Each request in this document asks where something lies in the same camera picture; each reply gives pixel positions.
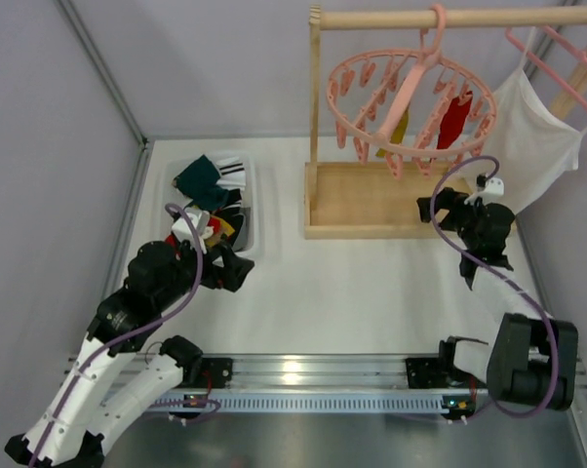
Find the red sock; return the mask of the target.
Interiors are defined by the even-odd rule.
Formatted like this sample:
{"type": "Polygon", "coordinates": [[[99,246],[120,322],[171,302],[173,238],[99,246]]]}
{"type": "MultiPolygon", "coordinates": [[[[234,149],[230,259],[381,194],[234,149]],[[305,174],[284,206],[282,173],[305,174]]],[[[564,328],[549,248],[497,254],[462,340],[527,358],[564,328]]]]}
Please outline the red sock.
{"type": "Polygon", "coordinates": [[[200,247],[204,251],[207,248],[207,241],[214,237],[220,227],[221,222],[213,219],[203,227],[195,226],[194,229],[200,238],[200,242],[195,243],[187,222],[179,218],[173,223],[171,233],[166,237],[165,242],[175,249],[178,249],[181,243],[188,242],[193,248],[200,247]]]}
{"type": "Polygon", "coordinates": [[[450,148],[461,135],[471,109],[472,99],[472,92],[467,92],[464,97],[454,97],[452,99],[440,124],[437,150],[450,148]]]}

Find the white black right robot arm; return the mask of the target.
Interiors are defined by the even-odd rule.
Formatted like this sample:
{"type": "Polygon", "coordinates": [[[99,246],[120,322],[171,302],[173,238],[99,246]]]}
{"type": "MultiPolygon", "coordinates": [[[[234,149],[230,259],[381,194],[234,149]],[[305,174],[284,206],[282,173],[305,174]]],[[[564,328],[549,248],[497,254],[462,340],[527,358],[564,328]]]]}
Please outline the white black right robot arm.
{"type": "Polygon", "coordinates": [[[419,219],[431,224],[460,256],[458,272],[484,304],[493,328],[481,337],[451,336],[440,358],[451,377],[484,383],[501,410],[525,406],[529,417],[567,410],[575,393],[578,330],[557,321],[514,278],[505,250],[513,212],[450,187],[416,201],[419,219]]]}

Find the dark green sock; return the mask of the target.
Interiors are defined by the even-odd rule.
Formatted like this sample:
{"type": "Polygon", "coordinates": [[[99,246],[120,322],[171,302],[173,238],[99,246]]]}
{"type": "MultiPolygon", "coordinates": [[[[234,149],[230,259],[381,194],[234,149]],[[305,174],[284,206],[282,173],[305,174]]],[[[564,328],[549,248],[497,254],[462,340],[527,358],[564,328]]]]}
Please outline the dark green sock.
{"type": "Polygon", "coordinates": [[[173,186],[185,197],[195,199],[216,186],[220,173],[216,165],[202,155],[173,179],[173,186]]]}
{"type": "Polygon", "coordinates": [[[229,191],[219,187],[211,187],[192,199],[192,205],[200,210],[215,212],[226,205],[229,191]]]}

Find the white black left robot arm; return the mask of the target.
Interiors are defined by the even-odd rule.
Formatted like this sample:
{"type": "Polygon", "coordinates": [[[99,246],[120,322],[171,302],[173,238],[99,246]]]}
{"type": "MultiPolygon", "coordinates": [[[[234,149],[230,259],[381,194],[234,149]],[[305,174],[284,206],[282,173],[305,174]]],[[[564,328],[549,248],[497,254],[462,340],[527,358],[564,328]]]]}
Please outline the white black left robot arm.
{"type": "Polygon", "coordinates": [[[124,431],[165,393],[201,373],[202,350],[180,335],[124,387],[109,390],[145,341],[185,307],[199,287],[238,291],[254,261],[227,243],[203,253],[187,241],[144,244],[123,286],[103,300],[79,354],[50,406],[5,452],[27,467],[99,467],[124,431]]]}

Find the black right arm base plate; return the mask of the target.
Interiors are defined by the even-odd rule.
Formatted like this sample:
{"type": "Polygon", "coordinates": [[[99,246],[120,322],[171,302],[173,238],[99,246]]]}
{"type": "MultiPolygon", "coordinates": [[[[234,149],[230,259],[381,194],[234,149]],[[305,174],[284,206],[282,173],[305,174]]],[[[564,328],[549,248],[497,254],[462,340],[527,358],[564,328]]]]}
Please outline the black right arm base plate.
{"type": "Polygon", "coordinates": [[[470,375],[438,357],[405,359],[410,389],[466,389],[470,375]]]}

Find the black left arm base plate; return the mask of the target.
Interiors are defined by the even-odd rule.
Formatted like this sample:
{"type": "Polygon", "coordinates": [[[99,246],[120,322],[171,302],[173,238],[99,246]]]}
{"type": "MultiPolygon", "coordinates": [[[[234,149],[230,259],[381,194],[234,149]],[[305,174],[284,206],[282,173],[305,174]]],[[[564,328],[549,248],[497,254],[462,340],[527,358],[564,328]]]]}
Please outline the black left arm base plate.
{"type": "Polygon", "coordinates": [[[200,389],[226,388],[233,376],[234,360],[231,358],[204,358],[194,387],[200,389]]]}

